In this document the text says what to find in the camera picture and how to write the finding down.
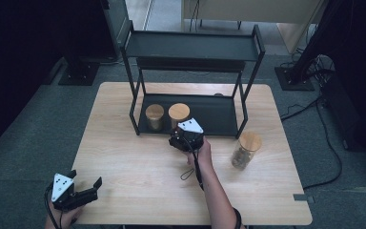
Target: glass jar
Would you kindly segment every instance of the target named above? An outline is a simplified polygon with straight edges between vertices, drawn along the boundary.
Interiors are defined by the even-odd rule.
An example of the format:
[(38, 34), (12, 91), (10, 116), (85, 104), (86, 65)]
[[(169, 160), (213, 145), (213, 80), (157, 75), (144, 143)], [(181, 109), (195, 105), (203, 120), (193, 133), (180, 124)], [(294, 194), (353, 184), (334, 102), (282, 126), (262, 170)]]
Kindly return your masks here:
[(251, 162), (254, 154), (261, 147), (261, 138), (253, 132), (242, 133), (236, 143), (231, 163), (239, 170), (244, 170)]
[(163, 127), (163, 107), (159, 104), (152, 104), (145, 111), (147, 116), (148, 128), (152, 131), (161, 131)]

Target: cable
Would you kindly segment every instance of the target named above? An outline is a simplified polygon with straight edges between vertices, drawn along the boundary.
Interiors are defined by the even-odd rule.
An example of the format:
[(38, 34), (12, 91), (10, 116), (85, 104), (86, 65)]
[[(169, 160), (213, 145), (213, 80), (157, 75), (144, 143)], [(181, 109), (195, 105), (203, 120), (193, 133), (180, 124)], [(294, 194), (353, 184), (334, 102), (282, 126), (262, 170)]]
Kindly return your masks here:
[(197, 2), (195, 3), (195, 7), (194, 7), (194, 11), (193, 11), (193, 16), (192, 19), (190, 19), (190, 27), (189, 27), (189, 31), (192, 31), (192, 22), (194, 20), (194, 15), (195, 15), (195, 11), (198, 11), (198, 7), (200, 5), (200, 0), (197, 0)]
[(62, 227), (58, 227), (58, 224), (56, 223), (55, 218), (52, 215), (50, 205), (49, 205), (49, 192), (50, 192), (50, 190), (52, 190), (52, 186), (53, 186), (53, 183), (51, 183), (50, 186), (47, 187), (46, 192), (44, 193), (44, 203), (46, 205), (47, 213), (49, 214), (49, 217), (50, 217), (55, 229), (62, 229)]
[(305, 108), (304, 106), (301, 106), (301, 105), (299, 105), (299, 104), (294, 104), (293, 106), (288, 107), (288, 108), (287, 108), (287, 113), (286, 113), (286, 114), (282, 114), (282, 115), (280, 116), (280, 118), (281, 118), (281, 117), (283, 117), (283, 116), (285, 116), (285, 115), (288, 115), (288, 114), (290, 113), (290, 109), (291, 109), (291, 108), (293, 108), (293, 107), (301, 107), (301, 108)]
[(205, 72), (205, 73), (198, 73), (198, 72), (191, 72), (191, 71), (186, 71), (187, 73), (192, 73), (192, 74), (197, 74), (197, 75), (206, 75), (209, 74), (211, 72)]
[(281, 122), (283, 122), (283, 121), (285, 121), (285, 120), (287, 120), (287, 119), (289, 119), (289, 118), (291, 118), (291, 117), (294, 117), (294, 116), (296, 116), (296, 115), (299, 115), (299, 114), (301, 114), (301, 113), (303, 113), (303, 112), (305, 112), (306, 110), (308, 110), (309, 108), (311, 108), (311, 107), (313, 107), (315, 104), (316, 104), (316, 102), (321, 98), (322, 96), (320, 95), (317, 99), (315, 99), (313, 102), (311, 102), (310, 104), (308, 104), (308, 106), (306, 106), (304, 109), (302, 109), (302, 110), (300, 110), (300, 111), (297, 111), (297, 112), (295, 112), (295, 113), (293, 113), (293, 114), (291, 114), (291, 115), (288, 115), (288, 116), (285, 116), (285, 117), (281, 117)]
[(319, 119), (320, 119), (320, 121), (322, 122), (322, 126), (323, 126), (323, 128), (324, 128), (324, 130), (325, 130), (326, 141), (327, 141), (327, 143), (328, 143), (329, 148), (331, 149), (331, 151), (332, 151), (332, 152), (334, 153), (334, 155), (335, 155), (335, 158), (336, 158), (336, 160), (337, 160), (337, 163), (338, 163), (339, 169), (338, 169), (337, 174), (335, 175), (335, 177), (331, 178), (331, 179), (330, 179), (330, 180), (328, 180), (328, 181), (324, 181), (324, 182), (320, 182), (320, 183), (316, 183), (316, 184), (311, 184), (311, 185), (305, 186), (305, 187), (303, 187), (303, 188), (302, 188), (304, 191), (305, 191), (305, 190), (307, 190), (307, 189), (315, 188), (315, 187), (317, 187), (317, 186), (322, 186), (322, 185), (330, 184), (330, 183), (332, 183), (332, 182), (336, 181), (336, 180), (340, 177), (340, 175), (341, 175), (341, 173), (342, 173), (342, 170), (343, 170), (343, 165), (342, 165), (342, 162), (341, 162), (340, 156), (338, 156), (338, 154), (337, 154), (336, 150), (335, 150), (335, 149), (334, 149), (334, 147), (332, 146), (331, 141), (330, 141), (330, 139), (329, 139), (328, 129), (327, 129), (327, 127), (326, 127), (325, 122), (323, 121), (322, 114), (320, 113), (320, 110), (319, 110), (319, 108), (318, 108), (318, 101), (316, 101), (316, 110), (317, 110), (317, 113), (318, 113), (318, 115), (319, 115)]

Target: black cable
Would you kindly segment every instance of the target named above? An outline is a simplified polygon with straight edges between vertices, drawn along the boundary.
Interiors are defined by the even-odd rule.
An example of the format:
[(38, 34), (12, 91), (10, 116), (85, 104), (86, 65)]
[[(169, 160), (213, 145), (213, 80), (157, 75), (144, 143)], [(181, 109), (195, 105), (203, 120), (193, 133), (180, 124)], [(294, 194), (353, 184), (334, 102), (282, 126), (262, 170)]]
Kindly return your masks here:
[(187, 145), (190, 148), (190, 153), (193, 154), (194, 157), (194, 166), (195, 166), (195, 176), (197, 177), (198, 184), (200, 185), (200, 188), (204, 190), (203, 188), (203, 178), (201, 177), (201, 170), (200, 165), (198, 164), (198, 150), (193, 150), (192, 145), (190, 145), (189, 141), (186, 139), (186, 137), (183, 136), (183, 140), (186, 141)]
[(291, 118), (291, 117), (294, 117), (294, 116), (296, 116), (296, 115), (299, 115), (299, 114), (301, 114), (301, 113), (305, 112), (305, 111), (306, 111), (306, 110), (308, 110), (309, 108), (313, 107), (313, 106), (316, 104), (316, 102), (317, 102), (321, 97), (322, 97), (322, 96), (320, 95), (317, 99), (315, 99), (313, 102), (311, 102), (310, 104), (308, 104), (308, 106), (306, 106), (304, 109), (302, 109), (302, 110), (300, 110), (300, 111), (297, 111), (297, 112), (295, 112), (295, 113), (293, 113), (293, 114), (291, 114), (291, 115), (288, 115), (288, 116), (282, 117), (282, 118), (281, 118), (281, 122), (283, 122), (283, 121), (285, 121), (285, 120), (287, 120), (287, 119), (289, 119), (289, 118)]
[(44, 194), (44, 203), (46, 205), (47, 213), (49, 214), (49, 217), (50, 217), (50, 219), (52, 221), (52, 224), (54, 225), (55, 229), (62, 229), (62, 227), (58, 227), (58, 224), (56, 223), (55, 218), (52, 215), (50, 205), (49, 205), (49, 191), (52, 190), (52, 186), (53, 186), (53, 183), (49, 187), (47, 187), (47, 189), (46, 189), (46, 192)]
[(198, 21), (199, 10), (200, 10), (200, 0), (197, 0), (197, 14), (195, 15), (195, 32), (197, 32), (197, 21)]
[(187, 172), (184, 172), (184, 174), (182, 174), (181, 176), (180, 176), (180, 179), (181, 180), (186, 180), (187, 178), (189, 178), (191, 175), (192, 175), (192, 173), (194, 172), (194, 169), (192, 168), (192, 169), (190, 169), (189, 171), (187, 171)]
[(282, 115), (280, 116), (280, 118), (281, 118), (281, 117), (283, 117), (283, 116), (285, 116), (285, 115), (288, 115), (288, 114), (290, 113), (290, 109), (291, 109), (291, 108), (293, 108), (293, 107), (301, 107), (301, 108), (305, 108), (304, 106), (301, 106), (301, 105), (299, 105), (299, 104), (294, 104), (293, 106), (288, 107), (288, 108), (287, 108), (287, 113), (286, 113), (286, 114), (282, 114)]
[(342, 172), (342, 170), (343, 170), (343, 165), (342, 165), (342, 162), (341, 162), (340, 156), (338, 156), (338, 154), (337, 154), (336, 150), (335, 150), (335, 149), (334, 149), (334, 147), (332, 146), (331, 141), (330, 141), (330, 139), (329, 139), (328, 129), (327, 129), (327, 127), (326, 127), (325, 122), (323, 121), (322, 114), (320, 113), (320, 110), (319, 110), (319, 108), (318, 108), (318, 101), (316, 101), (316, 110), (317, 110), (317, 113), (318, 113), (318, 115), (319, 115), (319, 119), (320, 119), (320, 121), (322, 122), (322, 126), (323, 126), (323, 128), (324, 128), (324, 130), (325, 130), (326, 141), (327, 141), (327, 143), (328, 143), (329, 148), (330, 148), (330, 149), (331, 149), (331, 151), (334, 153), (334, 155), (335, 155), (335, 157), (336, 157), (336, 159), (337, 159), (337, 163), (338, 163), (339, 169), (338, 169), (338, 172), (337, 172), (337, 174), (335, 175), (335, 177), (331, 178), (331, 179), (330, 179), (330, 180), (328, 180), (328, 181), (324, 181), (324, 182), (320, 182), (320, 183), (316, 183), (316, 184), (311, 184), (311, 185), (305, 186), (305, 187), (303, 187), (303, 188), (302, 188), (304, 191), (305, 191), (305, 190), (307, 190), (307, 189), (310, 189), (310, 188), (315, 188), (315, 187), (317, 187), (317, 186), (322, 186), (322, 185), (325, 185), (325, 184), (329, 184), (329, 183), (334, 182), (335, 180), (337, 180), (337, 179), (340, 177), (341, 172)]
[(199, 7), (199, 4), (200, 4), (200, 0), (197, 0), (197, 3), (195, 4), (195, 7), (194, 7), (194, 11), (193, 11), (193, 15), (192, 15), (192, 19), (190, 19), (190, 27), (189, 27), (189, 31), (192, 31), (192, 22), (194, 20), (194, 15), (195, 15), (195, 11), (197, 10), (197, 8)]

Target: metal frame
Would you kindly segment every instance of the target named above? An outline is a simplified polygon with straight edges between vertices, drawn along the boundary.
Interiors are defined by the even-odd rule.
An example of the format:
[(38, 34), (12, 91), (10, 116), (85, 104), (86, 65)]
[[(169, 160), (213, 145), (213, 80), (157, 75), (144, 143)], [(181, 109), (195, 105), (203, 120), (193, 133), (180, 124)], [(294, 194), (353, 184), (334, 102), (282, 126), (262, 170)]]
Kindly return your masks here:
[[(258, 48), (257, 49), (257, 59), (255, 61), (254, 69), (252, 71), (251, 77), (249, 79), (249, 82), (247, 84), (247, 87), (244, 91), (242, 83), (241, 83), (241, 76), (243, 74), (244, 67), (246, 65), (245, 61), (247, 60), (232, 60), (232, 59), (208, 59), (208, 58), (195, 58), (195, 57), (184, 57), (184, 58), (172, 58), (168, 56), (155, 56), (155, 57), (137, 57), (137, 56), (128, 56), (127, 54), (127, 46), (129, 44), (129, 38), (131, 36), (134, 36), (134, 29), (132, 25), (132, 21), (126, 21), (126, 23), (123, 25), (123, 28), (117, 37), (117, 45), (120, 48), (127, 76), (129, 78), (130, 87), (132, 90), (132, 106), (130, 109), (130, 118), (132, 121), (132, 125), (135, 129), (135, 132), (137, 135), (140, 134), (140, 125), (139, 122), (137, 123), (134, 116), (134, 108), (136, 105), (136, 100), (139, 94), (139, 90), (142, 84), (142, 89), (144, 93), (144, 101), (146, 96), (150, 96), (153, 94), (147, 94), (145, 83), (144, 83), (144, 76), (143, 76), (143, 70), (160, 70), (160, 71), (197, 71), (197, 72), (221, 72), (221, 73), (238, 73), (235, 85), (234, 85), (234, 91), (232, 95), (230, 96), (223, 96), (231, 99), (234, 101), (234, 96), (237, 92), (237, 88), (239, 88), (240, 93), (240, 100), (244, 115), (244, 120), (242, 121), (239, 128), (237, 128), (236, 123), (236, 117), (234, 123), (236, 123), (235, 128), (237, 129), (237, 132), (234, 134), (236, 138), (239, 138), (247, 121), (248, 121), (248, 114), (246, 109), (246, 99), (248, 97), (249, 91), (252, 87), (252, 84), (254, 83), (255, 76), (257, 74), (258, 68), (261, 64), (261, 61), (263, 59), (265, 49), (264, 45), (261, 39), (260, 31), (257, 25), (254, 26), (254, 29), (252, 31), (251, 37), (254, 40), (254, 45)], [(132, 79), (132, 71), (130, 67), (129, 57), (136, 57), (139, 76), (136, 82), (136, 86), (134, 86), (134, 82)], [(162, 94), (162, 96), (176, 96), (177, 94)], [(209, 95), (190, 95), (193, 97), (193, 99), (196, 99), (198, 97), (203, 98), (209, 98), (209, 99), (217, 99), (216, 96), (209, 96)], [(144, 109), (141, 109), (140, 113), (140, 120), (141, 116), (145, 115)]]

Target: black equipment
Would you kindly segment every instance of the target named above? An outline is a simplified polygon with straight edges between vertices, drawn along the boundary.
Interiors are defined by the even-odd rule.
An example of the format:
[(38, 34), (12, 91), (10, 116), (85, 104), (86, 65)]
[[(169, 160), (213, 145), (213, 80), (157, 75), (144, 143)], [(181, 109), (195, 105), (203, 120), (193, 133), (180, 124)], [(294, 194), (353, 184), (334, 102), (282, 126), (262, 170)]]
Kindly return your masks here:
[(97, 190), (102, 186), (102, 177), (100, 177), (91, 189), (74, 192), (73, 178), (76, 176), (76, 171), (72, 170), (66, 176), (56, 174), (54, 176), (54, 181), (46, 189), (44, 195), (44, 201), (46, 203), (46, 209), (49, 216), (55, 226), (55, 228), (60, 229), (56, 224), (55, 218), (52, 215), (49, 206), (49, 192), (52, 190), (51, 201), (56, 210), (62, 213), (69, 212), (72, 209), (88, 204), (92, 201), (97, 200)]

